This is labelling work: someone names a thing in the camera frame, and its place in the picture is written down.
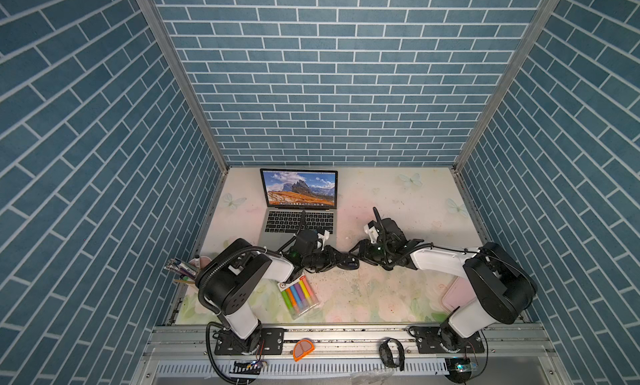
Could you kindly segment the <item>black wireless mouse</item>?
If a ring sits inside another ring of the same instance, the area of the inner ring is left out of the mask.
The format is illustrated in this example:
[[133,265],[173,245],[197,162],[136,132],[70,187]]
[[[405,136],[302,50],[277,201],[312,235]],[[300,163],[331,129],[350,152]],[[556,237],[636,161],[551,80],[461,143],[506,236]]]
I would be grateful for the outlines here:
[[338,268],[346,271],[357,270],[359,269],[359,260],[351,254],[340,254],[337,257],[336,265]]

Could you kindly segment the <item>silver laptop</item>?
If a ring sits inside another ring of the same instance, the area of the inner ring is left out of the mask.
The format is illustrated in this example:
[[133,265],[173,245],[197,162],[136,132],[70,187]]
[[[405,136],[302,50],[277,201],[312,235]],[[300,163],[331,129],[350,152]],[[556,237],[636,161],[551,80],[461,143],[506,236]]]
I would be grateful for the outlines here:
[[259,244],[276,250],[303,227],[329,233],[328,245],[337,246],[338,172],[336,170],[260,170],[267,212]]

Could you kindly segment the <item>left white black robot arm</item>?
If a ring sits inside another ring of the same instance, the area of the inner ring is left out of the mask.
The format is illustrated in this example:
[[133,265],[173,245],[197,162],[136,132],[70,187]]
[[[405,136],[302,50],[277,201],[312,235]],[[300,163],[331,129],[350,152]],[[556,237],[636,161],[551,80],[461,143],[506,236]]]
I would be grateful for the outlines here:
[[359,262],[328,244],[330,233],[313,229],[305,211],[295,233],[278,250],[253,246],[236,239],[196,277],[198,301],[239,341],[258,341],[261,323],[248,299],[263,279],[289,285],[304,273],[325,273],[333,268],[355,270]]

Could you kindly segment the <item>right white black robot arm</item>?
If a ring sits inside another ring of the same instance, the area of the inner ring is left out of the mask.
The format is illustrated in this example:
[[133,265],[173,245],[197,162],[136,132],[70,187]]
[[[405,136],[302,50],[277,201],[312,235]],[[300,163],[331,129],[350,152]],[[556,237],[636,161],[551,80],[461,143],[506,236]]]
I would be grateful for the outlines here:
[[391,218],[382,218],[373,208],[375,220],[364,231],[358,259],[387,271],[396,267],[446,273],[469,281],[473,298],[455,308],[440,325],[442,347],[454,353],[479,331],[494,324],[512,324],[533,302],[538,285],[497,243],[478,249],[453,249],[407,239]]

